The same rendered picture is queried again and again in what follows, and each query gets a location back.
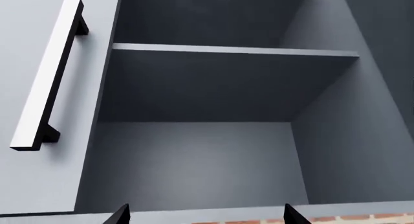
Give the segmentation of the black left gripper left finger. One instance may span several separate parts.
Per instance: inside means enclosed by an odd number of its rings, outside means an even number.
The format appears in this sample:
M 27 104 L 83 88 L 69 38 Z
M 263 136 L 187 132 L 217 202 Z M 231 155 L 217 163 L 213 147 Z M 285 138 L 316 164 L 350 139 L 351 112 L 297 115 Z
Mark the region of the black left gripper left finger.
M 124 204 L 102 224 L 129 224 L 130 219 L 129 204 Z

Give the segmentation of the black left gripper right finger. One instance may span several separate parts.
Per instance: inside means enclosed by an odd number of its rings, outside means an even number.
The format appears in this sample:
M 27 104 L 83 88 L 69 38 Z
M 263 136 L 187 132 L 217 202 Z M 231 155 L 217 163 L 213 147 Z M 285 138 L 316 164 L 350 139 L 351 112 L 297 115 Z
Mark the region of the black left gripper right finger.
M 290 204 L 285 204 L 283 219 L 285 224 L 311 224 L 304 216 L 302 216 Z

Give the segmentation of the dark grey cabinet shelf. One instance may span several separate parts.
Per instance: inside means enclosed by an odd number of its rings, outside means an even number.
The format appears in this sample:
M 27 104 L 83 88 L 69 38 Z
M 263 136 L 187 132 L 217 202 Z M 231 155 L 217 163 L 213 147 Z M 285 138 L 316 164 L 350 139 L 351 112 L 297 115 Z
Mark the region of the dark grey cabinet shelf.
M 359 58 L 349 50 L 115 43 L 102 122 L 290 122 Z

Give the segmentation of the dark grey open cabinet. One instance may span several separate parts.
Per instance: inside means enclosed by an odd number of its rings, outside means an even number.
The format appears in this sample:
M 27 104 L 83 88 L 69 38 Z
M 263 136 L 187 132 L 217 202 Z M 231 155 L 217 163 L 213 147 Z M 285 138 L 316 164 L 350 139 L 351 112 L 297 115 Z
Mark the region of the dark grey open cabinet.
M 121 0 L 113 45 L 359 58 L 290 122 L 98 119 L 75 210 L 414 200 L 413 27 L 414 0 Z

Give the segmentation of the grey cabinet door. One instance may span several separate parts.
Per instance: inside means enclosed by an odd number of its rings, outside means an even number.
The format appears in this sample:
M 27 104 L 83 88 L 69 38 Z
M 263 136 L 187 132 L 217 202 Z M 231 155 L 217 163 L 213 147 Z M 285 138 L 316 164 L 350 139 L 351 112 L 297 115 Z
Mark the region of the grey cabinet door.
M 95 129 L 120 0 L 82 0 L 76 35 L 38 151 L 10 148 L 63 0 L 0 0 L 0 216 L 73 212 Z

